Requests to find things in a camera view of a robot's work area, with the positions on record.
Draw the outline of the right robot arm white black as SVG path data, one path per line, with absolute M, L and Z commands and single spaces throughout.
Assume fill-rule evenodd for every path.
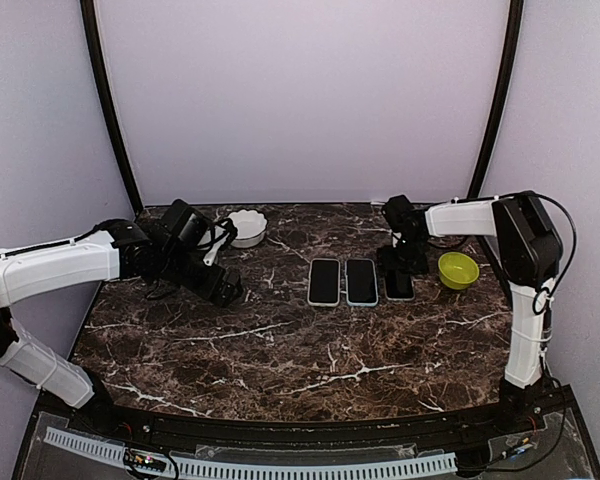
M 377 251 L 384 272 L 428 273 L 431 238 L 493 237 L 511 293 L 509 357 L 499 391 L 504 400 L 490 413 L 501 434 L 514 432 L 529 416 L 529 405 L 545 376 L 552 333 L 551 306 L 574 254 L 563 243 L 544 207 L 547 196 L 533 191 L 479 199 L 453 199 L 418 208 L 406 196 L 390 198 L 381 213 L 392 241 Z

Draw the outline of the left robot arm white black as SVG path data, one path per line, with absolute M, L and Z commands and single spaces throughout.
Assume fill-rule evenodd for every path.
M 97 375 L 59 356 L 11 314 L 25 299 L 75 285 L 140 278 L 183 287 L 218 307 L 242 294 L 241 277 L 216 264 L 238 230 L 177 199 L 155 221 L 111 219 L 67 239 L 0 249 L 0 366 L 80 410 L 100 436 L 121 427 L 120 412 Z

